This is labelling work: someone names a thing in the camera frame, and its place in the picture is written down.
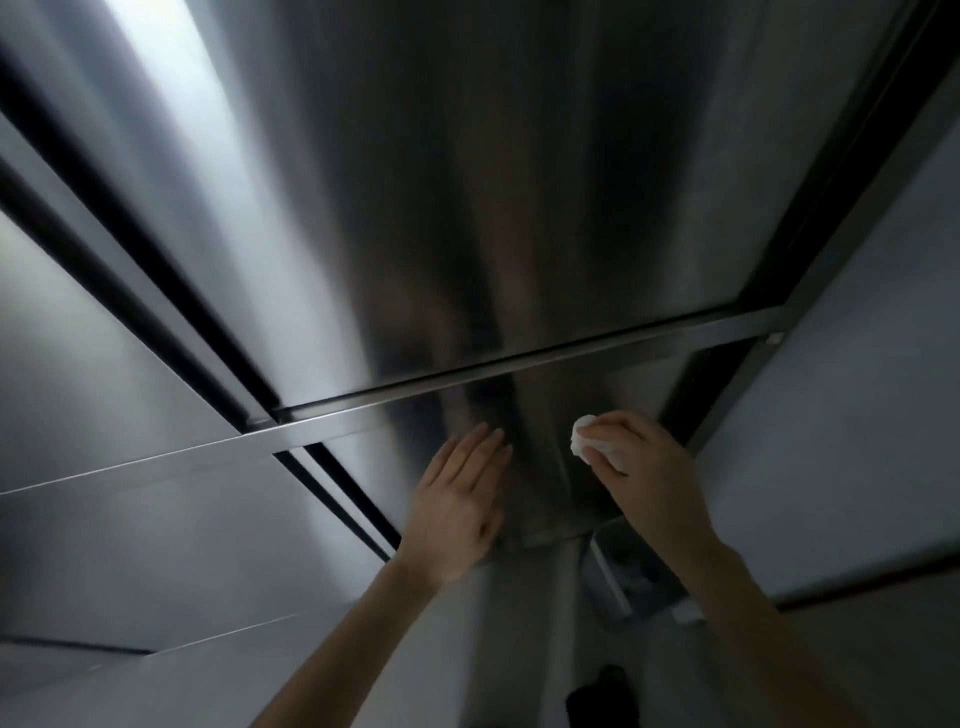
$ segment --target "hand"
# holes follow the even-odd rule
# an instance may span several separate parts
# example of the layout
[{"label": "hand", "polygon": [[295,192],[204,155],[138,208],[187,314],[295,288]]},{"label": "hand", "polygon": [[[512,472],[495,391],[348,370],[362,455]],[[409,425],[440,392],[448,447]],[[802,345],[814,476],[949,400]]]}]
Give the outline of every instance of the hand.
[{"label": "hand", "polygon": [[503,430],[477,426],[448,440],[427,466],[394,560],[439,589],[490,550],[503,524],[500,482],[513,447]]},{"label": "hand", "polygon": [[584,456],[630,525],[674,571],[694,566],[720,544],[693,458],[658,423],[636,412],[608,412],[578,432],[611,443],[630,474],[595,448]]}]

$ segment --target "left hand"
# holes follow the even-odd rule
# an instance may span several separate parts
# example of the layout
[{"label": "left hand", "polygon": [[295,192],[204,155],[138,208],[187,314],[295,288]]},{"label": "left hand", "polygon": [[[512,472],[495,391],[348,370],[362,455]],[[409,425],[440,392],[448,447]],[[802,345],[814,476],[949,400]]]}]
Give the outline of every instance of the left hand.
[{"label": "left hand", "polygon": [[486,423],[448,440],[427,466],[394,561],[439,589],[490,550],[503,524],[500,483],[513,455]]}]

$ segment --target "black gap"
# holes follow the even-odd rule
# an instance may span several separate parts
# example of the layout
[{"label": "black gap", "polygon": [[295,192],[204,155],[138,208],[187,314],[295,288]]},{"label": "black gap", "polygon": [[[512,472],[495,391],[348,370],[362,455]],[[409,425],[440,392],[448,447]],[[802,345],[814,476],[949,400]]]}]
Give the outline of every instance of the black gap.
[{"label": "black gap", "polygon": [[784,303],[944,79],[960,50],[960,3],[917,4],[830,135],[740,296]]},{"label": "black gap", "polygon": [[[160,252],[153,238],[127,211],[100,174],[74,146],[72,138],[54,122],[13,69],[13,64],[0,54],[0,111],[3,111],[44,161],[66,182],[163,295],[177,307],[260,406],[268,412],[275,411],[279,407],[279,399],[273,388],[260,376],[246,355],[206,309],[201,299]],[[142,333],[137,328],[132,330],[137,335]]]},{"label": "black gap", "polygon": [[353,531],[354,535],[360,539],[364,544],[370,547],[370,549],[379,556],[384,561],[389,561],[390,557],[387,556],[386,552],[380,548],[366,531],[360,527],[360,524],[357,523],[353,517],[344,510],[344,507],[336,501],[336,499],[328,493],[324,487],[317,482],[316,478],[310,474],[303,465],[300,464],[300,461],[296,457],[291,455],[289,452],[278,452],[274,457],[280,462],[280,464],[286,468],[290,473],[295,477],[300,483],[312,493],[317,500],[319,500],[323,505],[330,509],[334,516],[340,519],[343,524]]},{"label": "black gap", "polygon": [[855,581],[852,584],[826,589],[820,594],[787,599],[779,603],[777,608],[781,612],[796,612],[809,607],[819,607],[823,604],[830,604],[831,602],[849,599],[854,596],[862,596],[890,587],[897,587],[928,576],[950,573],[957,569],[960,569],[960,553],[951,553],[928,561],[925,564],[889,571],[877,576]]},{"label": "black gap", "polygon": [[72,640],[46,640],[42,637],[20,637],[19,635],[0,635],[0,643],[22,644],[28,647],[81,649],[88,652],[109,652],[117,655],[136,655],[137,657],[155,654],[152,649],[141,649],[139,647],[120,647],[115,644],[78,643]]},{"label": "black gap", "polygon": [[340,461],[334,457],[333,453],[327,449],[323,443],[316,445],[307,445],[304,448],[320,467],[326,471],[326,474],[335,482],[347,497],[353,501],[353,504],[360,509],[360,512],[367,518],[373,527],[380,532],[380,535],[393,548],[400,546],[400,533],[394,525],[387,520],[380,509],[377,508],[370,497],[357,484],[347,469],[340,464]]},{"label": "black gap", "polygon": [[680,384],[660,413],[660,424],[681,445],[689,443],[755,342],[756,339],[734,341],[697,352],[690,359]]},{"label": "black gap", "polygon": [[247,413],[169,334],[153,313],[107,271],[14,172],[0,160],[0,208],[94,299],[177,373],[207,404],[243,432]]}]

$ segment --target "metal rail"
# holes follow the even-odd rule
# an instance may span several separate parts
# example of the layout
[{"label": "metal rail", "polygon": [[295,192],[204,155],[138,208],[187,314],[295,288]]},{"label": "metal rail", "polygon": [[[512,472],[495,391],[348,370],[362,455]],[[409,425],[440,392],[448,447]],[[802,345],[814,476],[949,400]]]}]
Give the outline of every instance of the metal rail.
[{"label": "metal rail", "polygon": [[235,437],[167,452],[153,457],[80,473],[8,491],[0,496],[5,508],[15,507],[18,494],[36,488],[57,489],[58,497],[100,497],[114,490],[212,470],[230,463],[273,455],[292,448],[366,429],[377,421],[378,407],[478,379],[503,376],[589,358],[592,365],[622,365],[727,344],[779,330],[781,308],[753,311],[721,310],[689,316],[667,324],[630,328],[606,336],[509,356],[419,379],[390,384],[351,395],[297,407],[284,413],[286,422]]}]

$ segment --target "cleaning cloth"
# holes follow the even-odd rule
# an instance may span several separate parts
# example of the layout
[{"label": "cleaning cloth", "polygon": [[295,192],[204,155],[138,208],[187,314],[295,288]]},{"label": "cleaning cloth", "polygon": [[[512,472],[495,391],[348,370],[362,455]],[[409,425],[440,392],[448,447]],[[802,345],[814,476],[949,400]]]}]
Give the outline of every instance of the cleaning cloth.
[{"label": "cleaning cloth", "polygon": [[586,427],[596,419],[596,415],[584,415],[573,423],[573,431],[570,433],[570,451],[586,463],[587,459],[584,457],[584,448],[593,448],[598,452],[602,452],[610,461],[611,465],[626,475],[626,463],[623,458],[619,456],[612,443],[605,442],[604,440],[590,440],[577,433],[578,427]]}]

